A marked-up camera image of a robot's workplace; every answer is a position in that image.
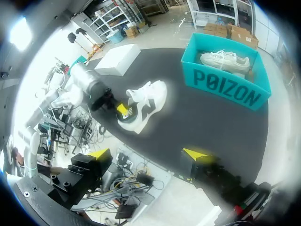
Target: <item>sneaker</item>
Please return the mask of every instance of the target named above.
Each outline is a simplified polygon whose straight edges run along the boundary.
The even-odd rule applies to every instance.
[[[139,134],[149,118],[163,108],[167,87],[163,81],[156,81],[153,84],[149,81],[143,87],[126,92],[128,99],[128,114],[118,119],[118,124],[128,131],[135,131]]]
[[[206,66],[215,67],[230,73],[247,74],[250,70],[248,57],[240,58],[233,52],[204,53],[201,55],[201,62]]]

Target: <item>blue bin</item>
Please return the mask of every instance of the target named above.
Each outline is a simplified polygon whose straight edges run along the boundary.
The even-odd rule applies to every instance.
[[[234,52],[248,57],[253,72],[253,83],[214,67],[196,63],[199,50]],[[239,42],[222,37],[193,33],[181,59],[185,83],[221,97],[232,100],[252,110],[259,109],[271,96],[269,79],[259,53]]]
[[[111,32],[107,36],[107,39],[110,40],[111,42],[113,42],[114,44],[116,44],[123,40],[123,36],[121,35],[121,31],[117,29],[117,30]]]

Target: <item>floor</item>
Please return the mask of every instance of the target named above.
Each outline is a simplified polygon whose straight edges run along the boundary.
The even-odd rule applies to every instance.
[[[135,43],[140,49],[144,48],[185,48],[193,32],[202,32],[201,28],[194,30],[191,23],[191,15],[187,6],[175,6],[165,14],[150,17],[153,25],[146,33],[139,34],[134,39],[124,39],[121,43],[107,44],[104,51],[94,57],[102,57],[109,49]],[[289,162],[287,154],[287,141],[291,134],[291,112],[289,97],[283,83],[283,75],[273,58],[261,49],[258,49],[265,64],[272,96],[269,98],[269,130],[266,150],[263,157],[262,168],[256,179],[256,183],[267,181],[272,185],[281,180],[285,173],[285,166]],[[94,130],[97,131],[99,124],[94,122]],[[87,147],[86,152],[110,148],[114,156],[118,148],[123,147],[116,137],[109,132],[103,137],[97,137],[95,144]],[[66,167],[70,164],[70,153],[67,155],[63,151],[58,151],[54,159],[54,166]],[[127,225],[133,226],[209,226],[213,225],[214,220],[220,212],[219,207],[212,205],[202,189],[196,189],[175,177],[172,178],[162,195],[155,201],[152,207],[145,212],[137,221]],[[114,214],[89,212],[92,220],[105,223],[104,219],[109,217],[112,222]]]

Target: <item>black table surface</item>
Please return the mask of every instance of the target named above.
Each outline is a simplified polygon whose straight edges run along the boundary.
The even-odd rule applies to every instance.
[[[268,103],[254,112],[225,98],[185,85],[181,48],[143,49],[124,76],[104,76],[116,99],[127,103],[126,90],[161,80],[167,85],[163,109],[152,115],[140,134],[121,128],[116,116],[102,109],[93,117],[150,160],[177,171],[183,148],[205,149],[243,184],[255,181],[268,132]],[[91,62],[94,67],[99,60]]]

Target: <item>white cabinet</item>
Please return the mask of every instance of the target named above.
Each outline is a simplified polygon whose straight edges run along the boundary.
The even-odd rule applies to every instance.
[[[258,39],[258,47],[272,56],[276,54],[279,43],[279,32],[262,9],[254,4],[255,8],[255,36]]]
[[[269,28],[256,20],[255,36],[258,39],[258,47],[265,49],[267,46]]]
[[[264,11],[256,3],[254,3],[254,8],[255,8],[255,18],[256,18],[256,20],[258,20],[263,25],[266,25],[267,27],[269,27],[269,18],[268,18],[268,16],[264,13]]]
[[[277,47],[278,47],[278,43],[279,43],[279,36],[270,29],[268,31],[269,31],[268,42],[267,42],[265,51],[267,51],[272,56],[274,56],[277,51]]]

